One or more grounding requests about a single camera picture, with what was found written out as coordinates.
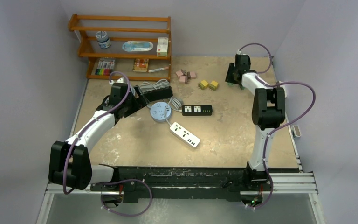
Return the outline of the pink plug strip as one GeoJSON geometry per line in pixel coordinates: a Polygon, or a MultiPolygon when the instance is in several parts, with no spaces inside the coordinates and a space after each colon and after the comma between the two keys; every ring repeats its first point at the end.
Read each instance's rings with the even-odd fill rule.
{"type": "Polygon", "coordinates": [[[196,73],[194,71],[189,71],[189,72],[187,72],[187,76],[189,79],[195,79],[196,73]]]}

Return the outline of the yellow plug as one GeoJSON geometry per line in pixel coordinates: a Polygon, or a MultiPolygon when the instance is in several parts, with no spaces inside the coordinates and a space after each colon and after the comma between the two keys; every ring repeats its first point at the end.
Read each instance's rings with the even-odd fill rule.
{"type": "Polygon", "coordinates": [[[206,80],[202,80],[198,83],[198,87],[201,89],[201,90],[204,90],[206,89],[207,87],[209,86],[209,83],[206,81],[206,80]]]}
{"type": "Polygon", "coordinates": [[[211,90],[216,91],[219,87],[219,83],[216,81],[211,81],[208,86],[211,90]]]}

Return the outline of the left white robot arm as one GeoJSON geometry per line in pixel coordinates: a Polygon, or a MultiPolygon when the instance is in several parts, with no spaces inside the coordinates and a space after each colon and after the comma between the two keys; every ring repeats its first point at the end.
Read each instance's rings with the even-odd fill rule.
{"type": "Polygon", "coordinates": [[[88,185],[102,183],[109,191],[120,186],[115,168],[92,165],[90,152],[97,142],[121,118],[146,107],[149,100],[139,86],[114,83],[110,95],[96,108],[92,118],[77,133],[65,141],[56,141],[50,151],[48,180],[65,189],[84,190],[88,185]]]}

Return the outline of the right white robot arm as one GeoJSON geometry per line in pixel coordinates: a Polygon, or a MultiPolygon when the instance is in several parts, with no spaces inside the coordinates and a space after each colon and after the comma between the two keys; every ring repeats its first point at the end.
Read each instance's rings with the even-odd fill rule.
{"type": "Polygon", "coordinates": [[[246,88],[254,96],[251,119],[255,125],[255,142],[243,177],[244,186],[254,190],[269,180],[268,161],[275,135],[273,131],[285,120],[285,93],[283,88],[267,84],[250,67],[250,57],[237,53],[235,62],[229,64],[225,81],[246,88]]]}

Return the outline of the black power strip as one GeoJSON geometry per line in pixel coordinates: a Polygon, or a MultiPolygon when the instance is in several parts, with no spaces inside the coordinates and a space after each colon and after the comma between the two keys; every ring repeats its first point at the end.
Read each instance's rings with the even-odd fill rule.
{"type": "Polygon", "coordinates": [[[183,116],[211,116],[213,107],[211,105],[183,105],[181,113],[183,116]]]}
{"type": "Polygon", "coordinates": [[[173,91],[172,88],[168,86],[151,91],[144,91],[144,96],[149,102],[153,102],[173,97],[173,91]]]}

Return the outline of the round blue power socket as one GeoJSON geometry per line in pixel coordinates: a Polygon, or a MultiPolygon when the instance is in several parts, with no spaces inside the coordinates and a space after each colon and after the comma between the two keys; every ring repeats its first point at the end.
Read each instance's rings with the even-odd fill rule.
{"type": "Polygon", "coordinates": [[[156,102],[150,107],[150,115],[155,122],[166,122],[172,115],[172,109],[166,102],[156,102]]]}

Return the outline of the white power strip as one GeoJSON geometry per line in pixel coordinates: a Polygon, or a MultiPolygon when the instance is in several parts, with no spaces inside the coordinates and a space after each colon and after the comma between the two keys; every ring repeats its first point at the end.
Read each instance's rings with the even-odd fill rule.
{"type": "Polygon", "coordinates": [[[193,133],[185,129],[177,122],[174,122],[170,125],[170,131],[174,136],[185,142],[188,146],[196,148],[200,143],[200,139],[197,136],[195,136],[193,133]]]}

